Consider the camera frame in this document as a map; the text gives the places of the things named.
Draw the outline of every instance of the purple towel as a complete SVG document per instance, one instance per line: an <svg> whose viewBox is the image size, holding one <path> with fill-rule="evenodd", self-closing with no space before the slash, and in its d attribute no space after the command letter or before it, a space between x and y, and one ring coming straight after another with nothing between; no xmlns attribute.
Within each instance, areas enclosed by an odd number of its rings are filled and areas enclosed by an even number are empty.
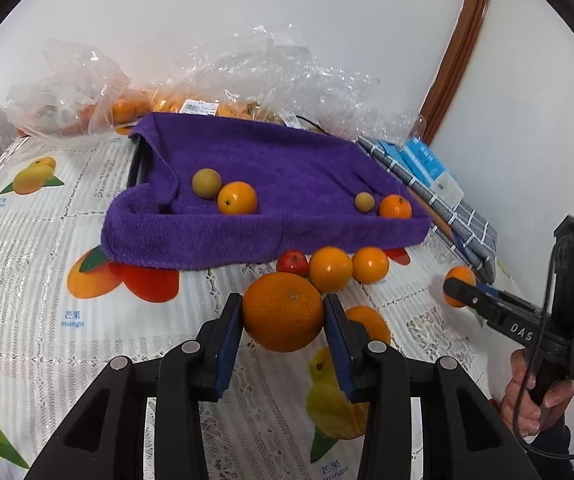
<svg viewBox="0 0 574 480"><path fill-rule="evenodd" d="M151 146L145 182L122 192L107 212L102 248L118 261L145 267L206 269L275 260L296 248L311 254L331 245L349 253L419 244L430 219L407 187L352 142L285 126L189 114L149 114L132 135ZM226 184L256 189L253 215L224 215L198 198L192 176L213 168ZM410 200L413 218L356 211L357 193L377 201Z"/></svg>

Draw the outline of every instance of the black cable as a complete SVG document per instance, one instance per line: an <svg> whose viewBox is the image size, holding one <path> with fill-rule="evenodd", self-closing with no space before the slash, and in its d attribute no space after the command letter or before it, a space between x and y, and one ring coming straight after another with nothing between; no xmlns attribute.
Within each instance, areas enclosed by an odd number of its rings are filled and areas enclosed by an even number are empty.
<svg viewBox="0 0 574 480"><path fill-rule="evenodd" d="M545 286L545 297L542 302L542 311L541 311L541 321L538 326L538 337L536 338L536 346L534 347L534 352L532 352L532 358L530 359L529 365L527 367L527 371L525 376L523 377L523 381L521 382L521 387L518 391L518 398L516 399L516 405L514 406L514 418L512 420L512 429L514 430L514 436L518 440L518 443L529 453L533 453L544 458L552 458L555 460L574 460L574 454L565 454L565 453L550 453L546 451L541 451L538 448L532 447L525 442L523 437L518 430L518 414L521 409L521 402L523 400L523 394L527 391L527 381L529 377L531 377L534 368L536 367L536 361L538 359L539 352L541 351L541 344L542 339L545 334L545 325L547 322L547 311L550 307L550 293L552 291L552 279L554 277L554 262L558 259L558 252L564 250L565 244L569 241L574 241L573 237L566 236L561 238L554 244L552 248L552 254L550 256L550 264L547 270L547 284Z"/></svg>
<svg viewBox="0 0 574 480"><path fill-rule="evenodd" d="M328 134L325 130L323 130L320 126L318 126L318 124L316 124L314 121L310 121L307 117L303 117L300 115L297 115L296 117L302 121L305 121L306 123L311 124L314 128L317 128L318 130L323 132L325 135L331 135L331 134Z"/></svg>

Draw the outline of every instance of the silver screw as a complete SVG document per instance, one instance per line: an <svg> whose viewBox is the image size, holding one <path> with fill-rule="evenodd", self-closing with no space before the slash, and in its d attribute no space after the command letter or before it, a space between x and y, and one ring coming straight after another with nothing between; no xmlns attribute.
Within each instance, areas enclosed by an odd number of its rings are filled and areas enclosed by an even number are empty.
<svg viewBox="0 0 574 480"><path fill-rule="evenodd" d="M129 361L127 361L127 358L124 355L119 355L118 357L114 357L110 361L109 365L114 370L122 370L123 368L125 368L127 366L128 363L129 363Z"/></svg>
<svg viewBox="0 0 574 480"><path fill-rule="evenodd" d="M382 354L387 349L387 345L385 345L385 343L382 341L374 340L369 341L367 348L375 354Z"/></svg>
<svg viewBox="0 0 574 480"><path fill-rule="evenodd" d="M180 347L180 350L182 350L186 354L195 354L200 349L201 344L198 343L198 341L185 341L183 345Z"/></svg>
<svg viewBox="0 0 574 480"><path fill-rule="evenodd" d="M458 366L458 362L456 362L456 359L454 359L453 357L449 357L449 355L441 357L438 360L438 362L445 370L455 370L456 367Z"/></svg>

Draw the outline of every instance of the checkered cloth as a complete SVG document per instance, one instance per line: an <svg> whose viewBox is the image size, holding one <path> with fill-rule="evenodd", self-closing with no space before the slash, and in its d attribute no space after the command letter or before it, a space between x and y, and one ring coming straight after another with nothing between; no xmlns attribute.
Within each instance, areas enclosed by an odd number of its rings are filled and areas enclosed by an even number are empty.
<svg viewBox="0 0 574 480"><path fill-rule="evenodd" d="M469 262L482 281L489 284L494 283L494 259L496 258L498 234L490 223L464 201L461 201L454 210L449 208L438 195L421 184L400 162L387 155L376 140L360 137L356 140L356 144L383 166L388 173L393 173L404 184L413 189L447 222L454 231L456 243L449 240L435 225L432 228L433 231L447 243L452 251L464 261Z"/></svg>

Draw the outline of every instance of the white wall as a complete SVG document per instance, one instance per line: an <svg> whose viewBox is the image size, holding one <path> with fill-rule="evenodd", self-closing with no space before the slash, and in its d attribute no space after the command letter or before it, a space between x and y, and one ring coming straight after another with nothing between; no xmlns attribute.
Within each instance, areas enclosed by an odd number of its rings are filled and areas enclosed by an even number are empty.
<svg viewBox="0 0 574 480"><path fill-rule="evenodd" d="M574 34L545 0L490 1L432 148L498 230L500 261L541 304L552 232L574 215ZM574 448L574 401L568 422Z"/></svg>
<svg viewBox="0 0 574 480"><path fill-rule="evenodd" d="M137 83L164 73L196 36L288 22L323 62L382 82L384 107L419 109L462 0L23 0L0 27L0 103L11 84L47 75L59 38L97 46Z"/></svg>

